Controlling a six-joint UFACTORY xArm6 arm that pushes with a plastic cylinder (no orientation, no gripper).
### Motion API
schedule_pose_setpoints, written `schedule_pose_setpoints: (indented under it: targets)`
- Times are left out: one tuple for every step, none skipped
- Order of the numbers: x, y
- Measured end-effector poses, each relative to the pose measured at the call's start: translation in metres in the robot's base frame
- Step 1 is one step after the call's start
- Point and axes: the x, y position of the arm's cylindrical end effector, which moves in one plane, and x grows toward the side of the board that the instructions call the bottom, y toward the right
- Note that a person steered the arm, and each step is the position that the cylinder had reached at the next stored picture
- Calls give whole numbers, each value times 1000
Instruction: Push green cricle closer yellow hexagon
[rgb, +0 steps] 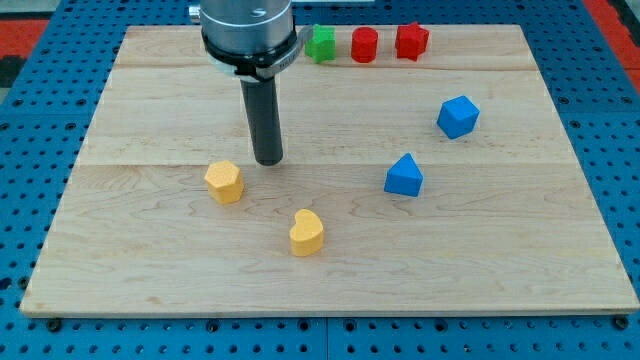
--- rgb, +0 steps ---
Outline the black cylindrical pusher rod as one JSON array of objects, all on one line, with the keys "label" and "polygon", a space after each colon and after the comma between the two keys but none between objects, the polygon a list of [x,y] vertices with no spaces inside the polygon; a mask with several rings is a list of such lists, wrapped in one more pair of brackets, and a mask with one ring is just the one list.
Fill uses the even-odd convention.
[{"label": "black cylindrical pusher rod", "polygon": [[283,158],[275,79],[242,81],[241,89],[255,160],[274,166]]}]

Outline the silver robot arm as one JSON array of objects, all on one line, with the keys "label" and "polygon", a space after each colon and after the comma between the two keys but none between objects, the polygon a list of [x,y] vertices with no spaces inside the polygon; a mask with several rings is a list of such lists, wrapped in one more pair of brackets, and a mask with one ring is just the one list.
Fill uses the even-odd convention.
[{"label": "silver robot arm", "polygon": [[240,81],[255,160],[283,158],[276,76],[314,34],[295,27],[291,0],[201,0],[188,8],[211,62]]}]

